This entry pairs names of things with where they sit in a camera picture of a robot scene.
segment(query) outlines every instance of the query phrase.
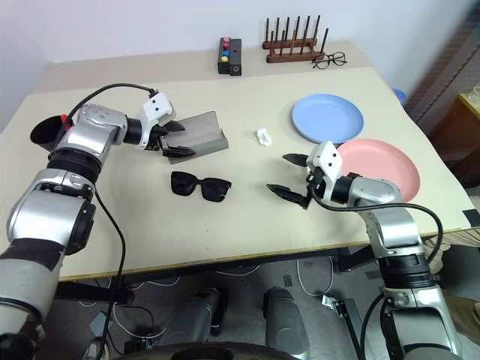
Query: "black box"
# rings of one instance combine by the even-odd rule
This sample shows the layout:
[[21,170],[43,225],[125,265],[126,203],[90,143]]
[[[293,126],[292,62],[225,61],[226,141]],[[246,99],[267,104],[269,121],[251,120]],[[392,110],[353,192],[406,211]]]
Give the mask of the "black box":
[[220,38],[217,66],[219,74],[242,75],[242,39]]

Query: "sunglasses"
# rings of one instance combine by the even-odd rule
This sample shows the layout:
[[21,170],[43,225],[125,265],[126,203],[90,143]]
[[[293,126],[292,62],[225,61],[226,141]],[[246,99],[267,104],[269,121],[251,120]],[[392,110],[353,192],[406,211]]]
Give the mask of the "sunglasses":
[[219,203],[225,199],[228,189],[232,187],[230,181],[221,178],[204,178],[199,180],[188,172],[172,171],[172,191],[174,194],[187,197],[192,194],[197,185],[202,186],[203,199]]

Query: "wooden stand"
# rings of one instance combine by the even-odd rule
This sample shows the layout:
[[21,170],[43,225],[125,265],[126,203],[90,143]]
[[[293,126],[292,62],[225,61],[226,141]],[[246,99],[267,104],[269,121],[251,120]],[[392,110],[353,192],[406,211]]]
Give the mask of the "wooden stand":
[[[280,40],[278,39],[278,26],[280,23],[280,18],[277,18],[277,25],[275,27],[275,32],[272,30],[270,33],[269,40],[269,19],[267,19],[266,32],[265,32],[265,41],[262,43],[262,48],[265,50],[270,50],[270,53],[266,56],[266,61],[268,63],[274,62],[312,62],[313,60],[322,60],[325,56],[323,52],[323,47],[325,46],[327,34],[329,30],[326,29],[325,36],[323,37],[322,48],[320,51],[315,51],[315,45],[317,45],[317,33],[318,25],[320,23],[320,15],[316,18],[315,30],[313,32],[313,37],[307,37],[308,33],[308,24],[310,22],[310,17],[307,18],[307,23],[303,32],[303,38],[298,39],[297,34],[299,33],[299,24],[300,16],[297,17],[297,24],[295,30],[293,31],[293,36],[291,39],[288,38],[288,30],[290,24],[290,18],[286,18],[285,29],[282,30],[282,35]],[[300,47],[299,52],[293,52],[294,47]]]

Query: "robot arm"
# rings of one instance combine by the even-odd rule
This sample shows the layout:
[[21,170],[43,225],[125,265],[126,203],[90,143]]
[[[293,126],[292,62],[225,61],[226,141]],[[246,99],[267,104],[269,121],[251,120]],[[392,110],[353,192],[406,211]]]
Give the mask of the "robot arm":
[[137,149],[162,149],[166,156],[193,154],[189,148],[168,148],[162,138],[168,130],[184,130],[171,121],[174,116],[163,93],[145,102],[138,119],[86,104],[76,124],[52,146],[46,169],[37,174],[7,221],[10,246],[0,255],[1,358],[33,359],[36,343],[44,337],[42,324],[62,261],[82,250],[89,238],[95,182],[110,147],[131,143]]
[[392,309],[383,317],[391,359],[402,359],[418,347],[440,348],[460,356],[455,326],[430,273],[415,221],[401,205],[378,206],[401,203],[401,191],[390,181],[352,173],[342,176],[341,156],[331,142],[317,145],[309,156],[288,154],[284,158],[309,168],[307,196],[281,185],[267,185],[270,190],[304,209],[312,198],[327,209],[333,209],[328,205],[331,201],[347,204],[365,222],[385,283],[383,292]]

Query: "eyeglasses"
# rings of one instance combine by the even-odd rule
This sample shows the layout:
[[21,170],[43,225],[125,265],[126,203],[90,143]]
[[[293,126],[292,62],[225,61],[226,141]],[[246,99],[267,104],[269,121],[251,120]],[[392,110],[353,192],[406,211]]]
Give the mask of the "eyeglasses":
[[172,191],[174,194],[187,197],[192,194],[197,185],[202,186],[203,199],[219,203],[225,199],[228,189],[232,187],[230,181],[221,178],[204,178],[199,180],[188,172],[172,171]]
[[322,60],[317,60],[317,58],[312,60],[312,62],[315,63],[315,65],[313,66],[313,69],[314,68],[326,69],[331,62],[333,62],[337,66],[343,66],[347,63],[347,60],[345,58],[345,53],[341,51],[334,52],[333,54],[327,55],[326,57],[327,58],[324,58]]

